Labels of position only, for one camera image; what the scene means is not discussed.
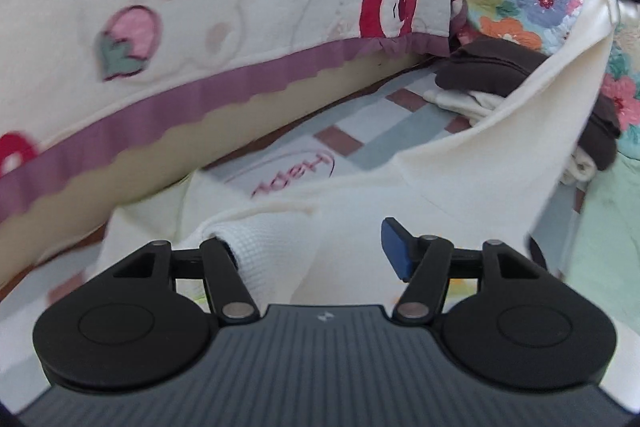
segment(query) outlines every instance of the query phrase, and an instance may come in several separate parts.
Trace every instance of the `brown cloth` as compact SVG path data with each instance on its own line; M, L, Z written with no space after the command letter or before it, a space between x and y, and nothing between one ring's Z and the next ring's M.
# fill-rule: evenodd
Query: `brown cloth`
M507 97L548 57L515 42L482 37L457 49L436 74L442 89L480 91ZM620 122L610 98L600 94L578 140L600 171L616 158Z

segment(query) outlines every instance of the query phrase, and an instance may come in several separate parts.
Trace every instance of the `white fabric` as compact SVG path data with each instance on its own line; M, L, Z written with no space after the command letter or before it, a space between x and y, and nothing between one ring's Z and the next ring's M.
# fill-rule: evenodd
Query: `white fabric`
M391 308L403 285L380 246L385 217L395 217L415 235L447 237L460 248L479 248L496 238L524 253L526 236L591 112L621 13L627 22L638 22L636 5L585 0L564 47L491 115L465 132L398 153L377 170L301 184L286 197L276 193L255 200L197 172L186 189L174 187L143 203L145 212L140 204L120 208L110 222L99 264L109 266L146 241L159 239L156 230L180 243L203 219L201 230L214 232L221 224L270 214L282 220L282 241L305 245L304 263L308 255L313 257L306 277L296 280L290 302L383 303ZM176 214L188 214L189 222L178 216L177 225L153 227L158 212L169 214L165 205L177 190L184 197ZM292 213L299 214L296 222ZM311 221L311 237L307 227L297 225L302 216ZM289 251L289 263L299 262L300 250L282 251ZM266 249L261 254L271 255ZM282 278L302 272L289 268ZM281 277L274 281L282 282Z
M504 101L503 97L488 92L462 92L439 88L425 91L422 97L438 107L466 116L471 125L478 124ZM564 166L560 181L565 185L588 182L593 180L597 171L596 162L591 156L582 147L576 146Z
M240 277L261 312L270 303L289 302L318 249L313 220L304 212L257 214L218 224L205 221L175 248L197 248L211 237L231 247ZM196 285L184 289L194 296L199 290Z

